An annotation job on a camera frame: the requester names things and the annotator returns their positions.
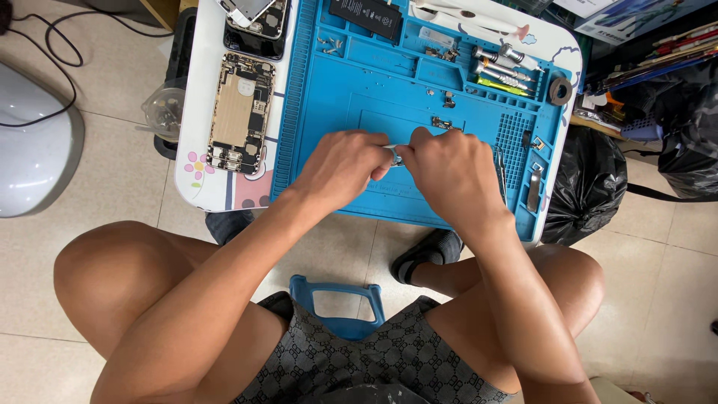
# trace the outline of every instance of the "shorts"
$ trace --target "shorts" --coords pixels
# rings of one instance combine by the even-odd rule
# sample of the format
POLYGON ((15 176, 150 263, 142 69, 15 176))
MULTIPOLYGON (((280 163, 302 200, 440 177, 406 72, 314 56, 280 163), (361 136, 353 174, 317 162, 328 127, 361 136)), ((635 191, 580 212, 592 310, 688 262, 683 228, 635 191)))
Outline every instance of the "shorts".
POLYGON ((398 384, 429 403, 509 401, 477 375, 431 328, 424 313, 439 304, 419 296, 361 341, 331 333, 287 292, 259 303, 284 317, 289 330, 234 403, 296 403, 356 385, 398 384))

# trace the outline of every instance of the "chair backrest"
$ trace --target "chair backrest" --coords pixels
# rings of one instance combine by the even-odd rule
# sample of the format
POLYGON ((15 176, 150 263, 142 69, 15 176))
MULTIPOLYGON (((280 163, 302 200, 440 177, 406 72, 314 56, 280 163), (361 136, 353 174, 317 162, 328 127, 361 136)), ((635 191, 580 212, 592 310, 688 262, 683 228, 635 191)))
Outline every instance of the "chair backrest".
POLYGON ((381 305, 381 288, 379 285, 369 285, 368 288, 362 288, 360 286, 343 285, 341 283, 309 283, 306 277, 294 275, 289 280, 289 294, 302 305, 306 311, 309 311, 314 317, 321 320, 334 335, 348 341, 360 341, 366 338, 386 321, 384 318, 384 307, 381 305), (318 290, 353 293, 366 297, 371 305, 371 310, 374 312, 374 321, 318 316, 314 311, 314 292, 318 290))

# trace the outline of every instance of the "phone battery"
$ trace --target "phone battery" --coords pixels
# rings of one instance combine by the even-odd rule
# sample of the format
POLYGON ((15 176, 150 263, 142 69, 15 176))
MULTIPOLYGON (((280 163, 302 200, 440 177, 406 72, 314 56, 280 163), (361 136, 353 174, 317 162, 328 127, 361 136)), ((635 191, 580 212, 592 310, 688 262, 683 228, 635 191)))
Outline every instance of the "phone battery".
POLYGON ((381 0, 331 0, 329 14, 393 40, 398 32, 401 12, 381 0))

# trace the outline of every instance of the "hand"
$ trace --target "hand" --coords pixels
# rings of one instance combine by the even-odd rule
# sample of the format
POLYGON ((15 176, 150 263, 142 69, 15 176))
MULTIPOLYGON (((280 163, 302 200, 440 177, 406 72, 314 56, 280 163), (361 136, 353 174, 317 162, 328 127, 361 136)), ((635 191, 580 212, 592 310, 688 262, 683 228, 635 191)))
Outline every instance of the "hand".
POLYGON ((291 188, 315 198, 329 214, 362 193, 369 180, 379 181, 394 159, 384 133, 356 129, 327 133, 291 188))
POLYGON ((454 229, 486 228, 510 212, 501 199, 491 146, 452 129, 432 136, 424 127, 396 146, 426 202, 454 229))

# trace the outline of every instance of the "power cord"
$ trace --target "power cord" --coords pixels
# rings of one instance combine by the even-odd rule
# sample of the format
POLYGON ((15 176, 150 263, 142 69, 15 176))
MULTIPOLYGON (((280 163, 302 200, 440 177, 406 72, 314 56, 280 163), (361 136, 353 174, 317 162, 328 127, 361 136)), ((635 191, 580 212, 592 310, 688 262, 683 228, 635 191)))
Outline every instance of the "power cord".
POLYGON ((60 110, 57 111, 57 112, 53 112, 52 114, 43 116, 43 117, 40 118, 40 119, 35 119, 34 121, 27 122, 27 123, 25 123, 25 124, 3 124, 3 123, 0 122, 0 127, 10 127, 10 128, 27 127, 27 126, 29 126, 29 125, 33 125, 33 124, 36 124, 36 123, 38 123, 38 122, 44 121, 45 119, 50 119, 50 118, 52 118, 52 117, 54 117, 54 116, 60 115, 60 114, 64 113, 65 111, 67 111, 68 109, 70 109, 70 107, 75 104, 75 101, 78 99, 78 92, 77 92, 77 90, 75 89, 75 84, 73 83, 72 78, 70 78, 70 75, 67 74, 67 72, 65 71, 65 69, 63 69, 62 66, 61 66, 57 61, 59 61, 59 62, 62 63, 63 65, 71 66, 71 67, 74 67, 74 68, 82 67, 82 66, 85 64, 85 61, 84 61, 84 59, 83 59, 83 56, 80 54, 80 51, 74 46, 74 44, 73 44, 59 29, 57 29, 56 25, 59 24, 59 23, 61 23, 61 22, 63 22, 63 21, 65 21, 66 19, 70 19, 70 18, 79 16, 79 15, 86 15, 86 14, 102 14, 102 15, 106 15, 107 17, 110 17, 110 18, 114 19, 115 21, 119 22, 120 24, 122 24, 122 25, 125 26, 126 28, 130 29, 132 32, 135 32, 135 33, 137 33, 137 34, 140 34, 140 35, 142 35, 142 36, 144 36, 144 37, 164 38, 164 37, 171 37, 171 36, 174 35, 173 32, 170 32, 169 34, 159 34, 159 35, 155 35, 155 34, 148 34, 148 33, 146 33, 146 32, 138 31, 137 29, 134 29, 133 27, 130 27, 129 25, 127 25, 127 23, 125 23, 125 22, 122 21, 121 19, 117 18, 117 16, 116 16, 115 14, 108 13, 108 12, 103 12, 103 11, 97 10, 97 9, 94 9, 93 11, 77 12, 77 13, 68 14, 68 15, 66 15, 66 16, 64 16, 64 17, 60 17, 60 18, 56 19, 56 20, 53 21, 53 22, 49 22, 49 21, 47 21, 46 19, 42 18, 41 16, 39 16, 39 15, 37 15, 37 14, 28 14, 28 15, 26 15, 25 17, 12 18, 12 21, 20 22, 20 21, 25 21, 25 20, 29 19, 30 17, 35 17, 35 18, 39 19, 40 21, 44 22, 44 23, 47 25, 47 30, 45 31, 45 47, 47 47, 47 50, 50 52, 49 54, 48 54, 44 49, 42 49, 42 47, 41 47, 37 42, 35 42, 31 37, 29 37, 29 36, 26 35, 25 33, 20 32, 20 31, 17 31, 17 30, 15 30, 15 29, 12 29, 12 28, 9 28, 9 27, 7 27, 6 30, 9 31, 9 32, 14 32, 14 33, 16 33, 16 34, 18 34, 18 35, 22 35, 23 37, 27 38, 27 40, 29 40, 30 42, 32 42, 32 44, 35 45, 35 46, 37 47, 37 49, 39 49, 42 53, 44 53, 45 56, 47 56, 47 58, 50 59, 50 61, 51 61, 52 63, 54 63, 55 66, 57 66, 58 69, 60 69, 60 71, 62 72, 62 74, 64 74, 65 77, 67 78, 67 81, 70 82, 70 87, 73 88, 73 99, 72 99, 72 101, 70 101, 70 103, 69 103, 66 107, 60 109, 60 110), (68 61, 66 61, 66 60, 63 60, 60 56, 57 55, 57 53, 55 53, 55 51, 52 49, 52 46, 50 45, 50 33, 51 33, 52 31, 55 31, 55 32, 62 38, 62 40, 64 40, 65 43, 67 43, 67 44, 70 46, 70 48, 73 50, 73 52, 75 53, 75 55, 77 55, 77 57, 78 57, 78 62, 77 62, 77 63, 72 63, 72 62, 68 62, 68 61))

